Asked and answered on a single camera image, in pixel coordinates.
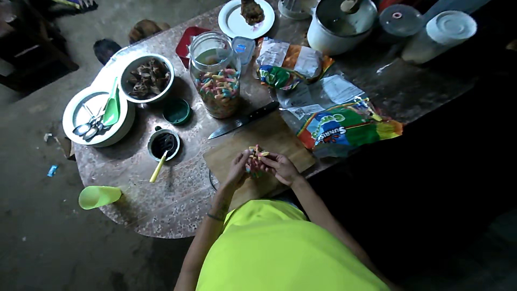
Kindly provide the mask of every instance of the jar of gummy worms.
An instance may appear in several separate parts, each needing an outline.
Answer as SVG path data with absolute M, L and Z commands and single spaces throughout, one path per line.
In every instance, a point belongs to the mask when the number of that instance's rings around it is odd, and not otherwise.
M 239 105 L 240 59 L 221 32 L 198 35 L 190 45 L 190 77 L 208 113 L 227 118 Z

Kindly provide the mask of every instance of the cooking pot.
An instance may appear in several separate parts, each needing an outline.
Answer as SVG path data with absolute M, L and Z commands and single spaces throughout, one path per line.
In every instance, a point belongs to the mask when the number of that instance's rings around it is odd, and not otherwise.
M 312 21 L 307 32 L 311 48 L 326 55 L 351 50 L 372 31 L 377 7 L 371 0 L 362 0 L 354 14 L 341 11 L 343 0 L 321 0 L 311 9 Z

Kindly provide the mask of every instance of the knife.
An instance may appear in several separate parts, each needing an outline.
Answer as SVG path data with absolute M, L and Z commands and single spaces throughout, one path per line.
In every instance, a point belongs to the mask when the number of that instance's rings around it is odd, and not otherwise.
M 213 138 L 225 135 L 234 129 L 237 129 L 237 128 L 239 128 L 245 124 L 248 124 L 254 120 L 257 120 L 259 118 L 262 118 L 262 117 L 270 114 L 271 112 L 275 111 L 279 106 L 280 106 L 280 103 L 278 103 L 278 101 L 273 101 L 273 102 L 269 103 L 268 105 L 251 112 L 248 115 L 242 116 L 242 117 L 234 120 L 232 123 L 219 127 L 219 129 L 214 131 L 208 137 L 208 139 L 213 139 Z

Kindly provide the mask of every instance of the cup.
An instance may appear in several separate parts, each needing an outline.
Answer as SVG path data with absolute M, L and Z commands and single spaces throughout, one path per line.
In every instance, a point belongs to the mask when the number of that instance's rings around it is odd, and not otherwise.
M 117 187 L 88 186 L 79 194 L 79 206 L 86 210 L 101 207 L 119 200 L 121 195 Z

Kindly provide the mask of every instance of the dried mushroom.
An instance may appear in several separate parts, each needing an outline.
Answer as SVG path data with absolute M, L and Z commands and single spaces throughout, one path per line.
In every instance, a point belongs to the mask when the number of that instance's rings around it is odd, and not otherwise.
M 130 96 L 138 99 L 156 97 L 165 90 L 171 80 L 171 72 L 164 62 L 151 59 L 130 72 L 127 82 L 133 86 Z
M 240 14 L 249 25 L 264 21 L 264 11 L 254 0 L 241 0 Z

